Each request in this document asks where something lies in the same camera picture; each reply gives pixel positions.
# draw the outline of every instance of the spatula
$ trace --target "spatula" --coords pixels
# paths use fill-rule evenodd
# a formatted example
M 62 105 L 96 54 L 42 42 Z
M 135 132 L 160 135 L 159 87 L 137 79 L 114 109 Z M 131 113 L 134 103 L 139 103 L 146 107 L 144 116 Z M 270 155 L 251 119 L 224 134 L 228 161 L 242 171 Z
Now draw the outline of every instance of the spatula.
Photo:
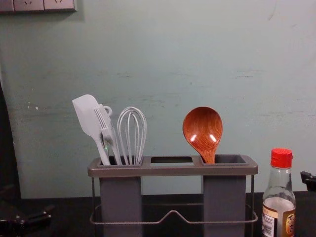
M 97 145 L 103 165 L 110 165 L 109 158 L 105 153 L 101 140 L 101 126 L 94 112 L 94 109 L 99 105 L 98 102 L 92 95 L 83 95 L 77 99 L 74 99 L 73 105 L 82 130 L 85 132 L 85 134 L 92 137 L 95 144 Z

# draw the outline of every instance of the gray utensil holder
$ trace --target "gray utensil holder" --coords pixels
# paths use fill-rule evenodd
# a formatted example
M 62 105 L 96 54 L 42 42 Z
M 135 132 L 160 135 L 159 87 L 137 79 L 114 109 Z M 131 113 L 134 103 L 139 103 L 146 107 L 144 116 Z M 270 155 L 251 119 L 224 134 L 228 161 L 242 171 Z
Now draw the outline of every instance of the gray utensil holder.
M 191 164 L 175 166 L 173 163 Z M 88 167 L 94 210 L 90 221 L 103 225 L 103 236 L 106 237 L 142 237 L 143 225 L 158 225 L 175 213 L 187 224 L 203 224 L 204 237 L 244 237 L 245 224 L 251 223 L 253 232 L 253 223 L 257 221 L 253 211 L 254 175 L 257 173 L 258 165 L 243 155 L 216 155 L 215 164 L 206 164 L 200 156 L 191 156 L 143 157 L 140 165 L 103 166 L 97 158 Z M 203 176 L 203 221 L 187 220 L 176 210 L 170 210 L 155 222 L 142 220 L 142 176 L 190 175 Z M 247 175 L 251 175 L 252 220 L 245 220 Z M 103 222 L 95 220 L 94 178 L 100 180 Z

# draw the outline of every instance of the sauce bottle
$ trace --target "sauce bottle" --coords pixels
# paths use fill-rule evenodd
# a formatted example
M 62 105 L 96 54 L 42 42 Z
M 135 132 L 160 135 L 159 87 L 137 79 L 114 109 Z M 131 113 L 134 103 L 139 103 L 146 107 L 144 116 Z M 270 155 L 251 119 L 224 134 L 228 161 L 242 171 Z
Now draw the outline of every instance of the sauce bottle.
M 275 148 L 271 151 L 271 170 L 263 194 L 262 236 L 293 237 L 295 196 L 292 191 L 292 151 Z

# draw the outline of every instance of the electrical outlet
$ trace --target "electrical outlet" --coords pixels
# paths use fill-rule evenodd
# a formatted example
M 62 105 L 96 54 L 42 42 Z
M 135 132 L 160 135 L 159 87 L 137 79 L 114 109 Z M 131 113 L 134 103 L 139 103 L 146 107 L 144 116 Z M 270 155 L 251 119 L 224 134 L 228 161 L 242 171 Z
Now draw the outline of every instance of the electrical outlet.
M 0 0 L 0 12 L 14 11 L 13 0 Z
M 15 11 L 43 11 L 43 0 L 14 0 Z
M 74 0 L 44 0 L 44 8 L 45 10 L 76 10 Z

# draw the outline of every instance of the orange wooden spoon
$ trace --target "orange wooden spoon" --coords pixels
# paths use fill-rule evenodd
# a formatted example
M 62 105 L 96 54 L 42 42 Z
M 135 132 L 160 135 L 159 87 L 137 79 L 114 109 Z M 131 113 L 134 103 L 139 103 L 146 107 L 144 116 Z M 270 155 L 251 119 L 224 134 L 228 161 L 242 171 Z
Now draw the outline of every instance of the orange wooden spoon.
M 183 135 L 205 163 L 215 163 L 215 152 L 223 134 L 219 114 L 210 107 L 197 107 L 183 120 Z

